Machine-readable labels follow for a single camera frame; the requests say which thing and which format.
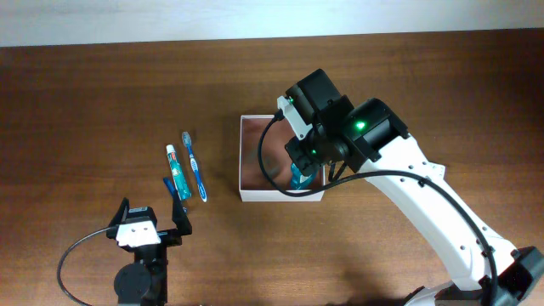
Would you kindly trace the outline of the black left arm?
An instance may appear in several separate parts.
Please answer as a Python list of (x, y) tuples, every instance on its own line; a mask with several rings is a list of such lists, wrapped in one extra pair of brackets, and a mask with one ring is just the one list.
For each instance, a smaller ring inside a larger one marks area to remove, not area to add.
[(173, 199), (173, 229), (159, 230), (151, 207), (129, 206), (122, 200), (109, 223), (106, 237), (133, 254), (133, 262), (122, 267), (114, 279), (117, 303), (123, 306), (164, 305), (167, 303), (167, 249), (182, 245), (182, 237), (192, 233), (182, 201)]

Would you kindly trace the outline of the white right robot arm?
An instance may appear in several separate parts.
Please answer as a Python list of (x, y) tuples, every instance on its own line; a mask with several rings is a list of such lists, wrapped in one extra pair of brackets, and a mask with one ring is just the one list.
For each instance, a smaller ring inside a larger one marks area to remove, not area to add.
[(286, 90), (277, 107), (295, 133), (285, 146), (305, 176), (341, 162), (411, 221), (450, 280), (422, 286), (407, 305), (518, 305), (543, 276), (534, 246), (517, 248), (479, 218), (434, 170), (407, 126), (380, 99), (354, 106), (318, 69)]

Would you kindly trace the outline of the green white soap box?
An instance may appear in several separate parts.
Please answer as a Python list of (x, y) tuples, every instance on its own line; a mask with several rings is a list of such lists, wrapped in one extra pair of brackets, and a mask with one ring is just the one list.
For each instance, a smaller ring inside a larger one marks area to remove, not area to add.
[(433, 162), (428, 162), (427, 165), (429, 166), (432, 178), (442, 180), (445, 179), (446, 166)]

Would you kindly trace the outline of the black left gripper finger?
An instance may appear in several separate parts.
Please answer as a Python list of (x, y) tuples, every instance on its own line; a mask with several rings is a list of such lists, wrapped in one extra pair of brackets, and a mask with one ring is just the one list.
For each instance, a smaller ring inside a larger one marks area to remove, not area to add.
[(192, 234), (192, 225), (179, 198), (173, 198), (172, 221), (176, 225), (176, 229), (173, 231), (175, 237)]
[(128, 211), (129, 211), (129, 209), (130, 209), (129, 199), (127, 197), (124, 197), (122, 199), (122, 202), (121, 202), (119, 208), (117, 209), (115, 215), (113, 216), (113, 218), (109, 222), (108, 226), (109, 227), (114, 227), (114, 226), (119, 225), (126, 218), (126, 215), (127, 215)]

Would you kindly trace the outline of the blue mouthwash bottle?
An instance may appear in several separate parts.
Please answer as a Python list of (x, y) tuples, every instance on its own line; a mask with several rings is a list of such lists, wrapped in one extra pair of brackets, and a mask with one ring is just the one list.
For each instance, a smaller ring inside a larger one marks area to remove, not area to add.
[(309, 186), (314, 182), (317, 172), (306, 176), (301, 173), (297, 166), (291, 164), (292, 178), (290, 180), (290, 187), (292, 190), (307, 190)]

